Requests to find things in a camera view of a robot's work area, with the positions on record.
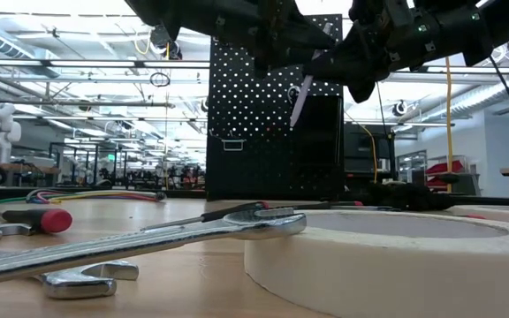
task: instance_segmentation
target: screwdriver shaft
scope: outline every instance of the screwdriver shaft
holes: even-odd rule
[[[141,229],[141,231],[162,229],[162,228],[168,227],[168,226],[186,225],[186,224],[198,223],[198,222],[202,222],[202,221],[203,221],[203,216],[198,216],[198,217],[184,219],[184,220],[178,220],[178,221],[173,221],[173,222],[167,222],[167,223],[150,225],[150,226],[147,226],[147,227],[143,227]]]

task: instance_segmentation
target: wall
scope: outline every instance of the wall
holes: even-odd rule
[[[454,121],[453,153],[465,155],[469,164],[476,164],[482,195],[509,197],[509,180],[500,173],[500,169],[509,168],[509,114],[495,116],[495,110],[478,111],[472,119]],[[396,141],[396,156],[419,150],[427,150],[428,157],[446,155],[446,129],[429,128],[417,141]]]
[[[487,195],[486,136],[484,112],[476,112],[469,120],[456,120],[452,128],[453,153],[464,155],[469,164],[476,165],[480,174],[482,195]],[[447,155],[446,128],[428,128],[420,133],[418,140],[396,140],[396,156],[426,150],[428,158]]]
[[[486,156],[488,158],[489,196],[509,196],[509,180],[500,169],[509,168],[509,115],[486,113]]]

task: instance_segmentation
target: red screwdriver handle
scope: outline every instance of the red screwdriver handle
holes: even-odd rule
[[[61,208],[33,208],[28,210],[7,210],[1,217],[9,223],[26,223],[35,231],[59,233],[72,225],[72,215]]]

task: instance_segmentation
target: colorful wire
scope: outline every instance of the colorful wire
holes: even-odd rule
[[[50,189],[37,189],[29,193],[24,198],[10,198],[0,200],[0,204],[24,201],[26,203],[35,204],[53,204],[68,200],[80,199],[118,199],[118,200],[139,200],[158,202],[157,193],[146,193],[137,191],[120,191],[120,190],[104,190],[104,191],[87,191],[80,193],[64,193]]]

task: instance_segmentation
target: wrench jaw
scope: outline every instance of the wrench jaw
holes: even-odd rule
[[[225,223],[244,227],[234,235],[236,239],[275,239],[300,233],[306,229],[304,214],[294,214],[293,208],[245,211],[224,217]]]
[[[52,299],[92,299],[108,297],[117,291],[117,281],[134,281],[139,268],[128,261],[108,261],[59,270],[35,278],[42,282],[44,293]]]

